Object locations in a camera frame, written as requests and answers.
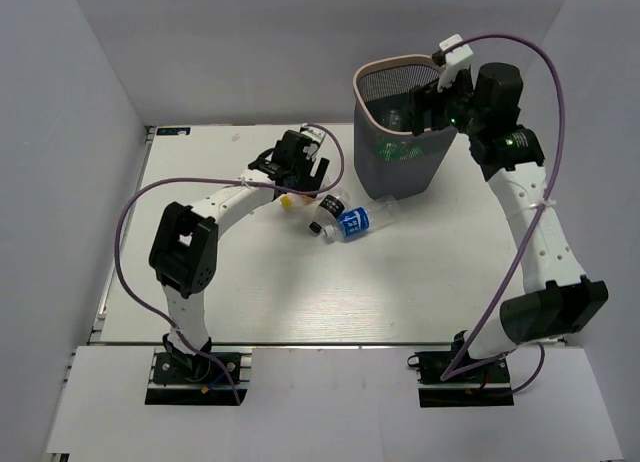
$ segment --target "white work surface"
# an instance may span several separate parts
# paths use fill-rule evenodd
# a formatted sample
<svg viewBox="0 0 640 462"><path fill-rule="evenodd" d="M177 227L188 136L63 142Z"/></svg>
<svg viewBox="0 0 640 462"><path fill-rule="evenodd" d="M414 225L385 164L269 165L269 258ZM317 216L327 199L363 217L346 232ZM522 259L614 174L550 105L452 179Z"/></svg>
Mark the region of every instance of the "white work surface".
<svg viewBox="0 0 640 462"><path fill-rule="evenodd" d="M355 204L364 192L353 167L353 128L327 125L346 154L342 182ZM298 126L194 126L188 136L156 136L143 185L176 176L237 178L247 164ZM339 169L327 139L320 155ZM166 299L148 256L160 216L172 201L189 204L218 190L173 184L137 204L123 251L130 284L151 305ZM429 189L400 201L399 222L349 243L326 244L307 226L315 205L273 203L220 240L218 268L206 289L214 342L437 342L472 327L504 276L515 244L497 199L469 154L454 141ZM505 298L522 294L518 271ZM114 280L104 342L158 342L167 324L140 308Z"/></svg>
<svg viewBox="0 0 640 462"><path fill-rule="evenodd" d="M145 406L153 347L81 347L47 451L72 462L599 462L620 449L584 351L550 348L513 407L420 408L413 353L257 349L240 407ZM509 356L524 380L538 350Z"/></svg>

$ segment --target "bottle label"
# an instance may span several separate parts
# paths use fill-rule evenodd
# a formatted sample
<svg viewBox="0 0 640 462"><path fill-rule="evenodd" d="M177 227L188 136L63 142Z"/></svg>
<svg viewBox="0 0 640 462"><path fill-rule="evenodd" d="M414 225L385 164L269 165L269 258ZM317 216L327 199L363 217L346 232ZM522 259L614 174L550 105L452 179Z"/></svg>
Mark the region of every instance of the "bottle label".
<svg viewBox="0 0 640 462"><path fill-rule="evenodd" d="M345 212L338 217L338 222L344 227L344 236L350 237L369 228L367 211L362 207Z"/></svg>
<svg viewBox="0 0 640 462"><path fill-rule="evenodd" d="M336 219L344 212L344 204L333 195L327 195L324 200L320 202L320 207L327 210Z"/></svg>

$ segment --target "black sticker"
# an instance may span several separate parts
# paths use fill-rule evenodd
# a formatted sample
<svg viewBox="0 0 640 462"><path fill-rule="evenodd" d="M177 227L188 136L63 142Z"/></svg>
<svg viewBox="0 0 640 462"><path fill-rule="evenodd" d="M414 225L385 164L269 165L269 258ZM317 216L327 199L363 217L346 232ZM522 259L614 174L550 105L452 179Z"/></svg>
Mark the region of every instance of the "black sticker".
<svg viewBox="0 0 640 462"><path fill-rule="evenodd" d="M333 195L327 195L322 202L320 202L320 207L326 209L331 215L334 217L338 217L342 212L344 212L344 204L336 199Z"/></svg>
<svg viewBox="0 0 640 462"><path fill-rule="evenodd" d="M156 135L189 135L191 127L160 127Z"/></svg>

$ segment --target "beige rim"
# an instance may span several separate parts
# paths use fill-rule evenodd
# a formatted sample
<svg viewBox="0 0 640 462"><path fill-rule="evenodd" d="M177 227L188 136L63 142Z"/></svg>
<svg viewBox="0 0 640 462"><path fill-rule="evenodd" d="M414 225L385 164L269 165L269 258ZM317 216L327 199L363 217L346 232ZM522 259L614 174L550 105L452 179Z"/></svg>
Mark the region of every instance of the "beige rim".
<svg viewBox="0 0 640 462"><path fill-rule="evenodd" d="M367 119L369 119L369 122L373 124L373 126L376 129L382 132L386 132L387 134L390 134L390 135L399 135L399 134L412 135L412 134L411 132L394 132L393 130L389 130L381 126L378 122L376 122L376 120L369 113L369 110L367 109L367 106L364 103L364 100L362 100L362 96L360 95L360 91L358 90L358 80L360 80L360 78L364 77L365 75L371 74L373 72L378 72L379 70L393 69L394 67L402 67L403 65L411 65L411 64L426 65L437 70L438 72L442 72L442 69L438 67L436 64L434 64L433 60L428 55L413 54L413 55L401 55L399 57L391 57L389 59L383 59L383 60L378 60L376 62L371 62L367 65L363 65L362 67L360 67L356 71L355 75L353 76L353 93L356 96L358 104L360 104L362 109L367 114ZM431 132L431 129L425 129L425 132Z"/></svg>

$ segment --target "mesh basket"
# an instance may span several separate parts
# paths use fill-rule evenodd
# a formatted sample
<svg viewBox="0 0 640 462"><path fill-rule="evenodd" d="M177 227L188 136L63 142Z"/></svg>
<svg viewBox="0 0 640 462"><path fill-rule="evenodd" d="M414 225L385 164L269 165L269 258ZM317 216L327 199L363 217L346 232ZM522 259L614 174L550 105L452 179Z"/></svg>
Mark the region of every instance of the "mesh basket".
<svg viewBox="0 0 640 462"><path fill-rule="evenodd" d="M429 186L455 137L455 129L410 131L409 90L440 76L431 57L408 55L361 67L353 78L354 164L367 194L397 199Z"/></svg>

